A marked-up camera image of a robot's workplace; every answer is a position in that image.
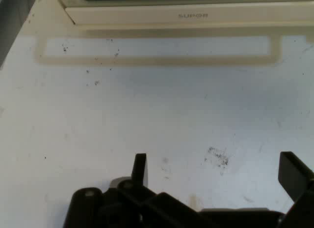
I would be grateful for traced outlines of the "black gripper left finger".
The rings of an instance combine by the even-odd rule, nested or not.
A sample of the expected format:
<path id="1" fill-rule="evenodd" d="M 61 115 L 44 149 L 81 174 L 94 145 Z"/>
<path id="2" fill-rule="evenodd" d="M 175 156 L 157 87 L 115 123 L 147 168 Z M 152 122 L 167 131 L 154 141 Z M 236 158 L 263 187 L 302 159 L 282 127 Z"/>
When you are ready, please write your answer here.
<path id="1" fill-rule="evenodd" d="M 145 187 L 147 157 L 136 154 L 131 177 L 102 192 L 77 190 L 70 202 L 65 228 L 196 228 L 201 216 L 166 193 Z"/>

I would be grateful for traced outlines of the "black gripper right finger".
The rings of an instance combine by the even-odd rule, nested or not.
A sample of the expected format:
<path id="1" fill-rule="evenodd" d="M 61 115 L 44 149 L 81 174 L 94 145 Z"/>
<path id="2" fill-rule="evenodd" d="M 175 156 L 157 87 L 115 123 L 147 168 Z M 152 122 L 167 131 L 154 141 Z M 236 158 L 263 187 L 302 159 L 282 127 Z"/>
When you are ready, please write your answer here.
<path id="1" fill-rule="evenodd" d="M 314 172 L 293 152 L 281 152 L 278 180 L 293 206 L 279 222 L 280 228 L 314 227 Z"/>

